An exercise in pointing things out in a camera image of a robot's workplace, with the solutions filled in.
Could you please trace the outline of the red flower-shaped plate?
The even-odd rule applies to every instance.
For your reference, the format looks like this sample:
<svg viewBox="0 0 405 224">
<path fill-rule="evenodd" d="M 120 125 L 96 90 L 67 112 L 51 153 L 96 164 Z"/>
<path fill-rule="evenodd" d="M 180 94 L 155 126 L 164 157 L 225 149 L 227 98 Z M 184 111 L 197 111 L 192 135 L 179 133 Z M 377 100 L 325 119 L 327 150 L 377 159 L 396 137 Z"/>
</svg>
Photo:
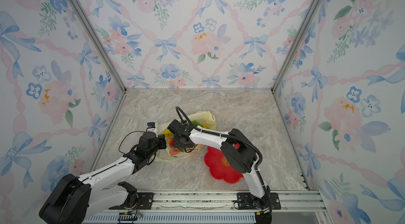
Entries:
<svg viewBox="0 0 405 224">
<path fill-rule="evenodd" d="M 236 184 L 243 175 L 231 167 L 224 154 L 215 148 L 207 147 L 204 156 L 205 165 L 209 168 L 211 176 L 216 180 L 223 180 L 228 184 Z"/>
</svg>

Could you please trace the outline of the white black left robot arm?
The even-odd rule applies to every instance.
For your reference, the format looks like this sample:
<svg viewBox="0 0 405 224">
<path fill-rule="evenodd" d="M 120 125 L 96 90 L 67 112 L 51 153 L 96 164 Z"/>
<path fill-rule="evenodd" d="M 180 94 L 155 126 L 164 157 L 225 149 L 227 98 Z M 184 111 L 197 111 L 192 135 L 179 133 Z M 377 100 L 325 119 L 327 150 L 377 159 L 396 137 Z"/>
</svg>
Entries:
<svg viewBox="0 0 405 224">
<path fill-rule="evenodd" d="M 141 202 L 137 188 L 122 179 L 150 165 L 166 148 L 164 135 L 144 132 L 137 145 L 117 161 L 96 171 L 65 175 L 39 211 L 47 224 L 80 224 L 109 208 L 134 210 Z"/>
</svg>

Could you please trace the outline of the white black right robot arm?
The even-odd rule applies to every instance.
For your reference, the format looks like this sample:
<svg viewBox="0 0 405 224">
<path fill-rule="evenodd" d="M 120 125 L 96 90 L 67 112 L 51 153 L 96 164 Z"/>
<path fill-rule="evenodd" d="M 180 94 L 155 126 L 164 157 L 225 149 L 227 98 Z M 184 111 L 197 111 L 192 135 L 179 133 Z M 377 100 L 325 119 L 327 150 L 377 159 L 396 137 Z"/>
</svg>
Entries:
<svg viewBox="0 0 405 224">
<path fill-rule="evenodd" d="M 168 130 L 174 136 L 175 147 L 200 144 L 220 150 L 230 166 L 245 178 L 255 207 L 270 208 L 270 188 L 259 171 L 263 156 L 239 130 L 218 132 L 177 120 L 168 125 Z"/>
</svg>

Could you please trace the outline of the yellow printed plastic bag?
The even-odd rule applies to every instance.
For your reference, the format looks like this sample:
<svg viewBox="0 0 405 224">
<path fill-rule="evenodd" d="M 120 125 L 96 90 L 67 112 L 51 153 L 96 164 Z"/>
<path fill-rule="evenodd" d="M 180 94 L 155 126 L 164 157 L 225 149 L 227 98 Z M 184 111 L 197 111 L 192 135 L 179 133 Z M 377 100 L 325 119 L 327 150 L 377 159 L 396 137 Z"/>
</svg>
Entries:
<svg viewBox="0 0 405 224">
<path fill-rule="evenodd" d="M 217 123 L 215 116 L 209 111 L 200 111 L 188 116 L 191 121 L 197 121 L 205 125 L 210 130 L 216 130 Z M 158 126 L 157 132 L 162 135 L 164 130 L 167 129 L 170 122 Z M 167 148 L 165 150 L 160 150 L 159 155 L 157 155 L 157 162 L 175 162 L 181 159 L 188 158 L 194 153 L 200 151 L 204 145 L 198 144 L 192 150 L 191 148 L 171 148 L 168 144 L 169 138 L 165 138 L 167 142 Z"/>
</svg>

